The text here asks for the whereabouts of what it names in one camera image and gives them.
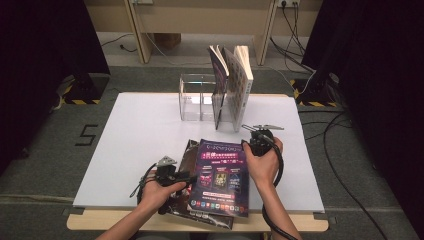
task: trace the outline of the hand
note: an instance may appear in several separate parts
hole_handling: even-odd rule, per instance
[[[153,209],[154,211],[157,211],[173,192],[179,191],[186,186],[185,182],[178,182],[168,187],[162,187],[152,178],[148,178],[147,181],[139,206],[143,205],[143,207]]]
[[[280,139],[274,137],[274,143],[283,151],[283,143]],[[243,149],[246,153],[247,166],[250,176],[255,181],[257,187],[271,186],[278,172],[278,157],[273,148],[261,157],[254,156],[252,150],[247,143],[243,143]]]

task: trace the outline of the person's right hand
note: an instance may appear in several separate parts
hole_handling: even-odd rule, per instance
[[[280,139],[274,137],[274,143],[283,152],[283,143]],[[252,150],[246,142],[243,143],[243,149],[246,153],[247,166],[252,179],[255,181],[257,187],[273,185],[274,178],[278,172],[279,162],[277,154],[271,148],[267,153],[261,157],[254,156]]]

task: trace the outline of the clear acrylic holder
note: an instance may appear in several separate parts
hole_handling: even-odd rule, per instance
[[[181,74],[180,115],[182,121],[214,121],[212,94],[215,76],[211,74]]]

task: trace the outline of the person's left hand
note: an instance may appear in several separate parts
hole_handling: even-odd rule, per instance
[[[148,178],[139,205],[144,205],[144,207],[157,211],[173,192],[179,191],[185,186],[185,182],[178,182],[168,187],[162,187],[152,178]]]

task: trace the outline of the purple magazine cover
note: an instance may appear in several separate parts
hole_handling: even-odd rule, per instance
[[[202,139],[195,171],[198,178],[191,188],[191,209],[248,217],[249,172],[241,144]]]

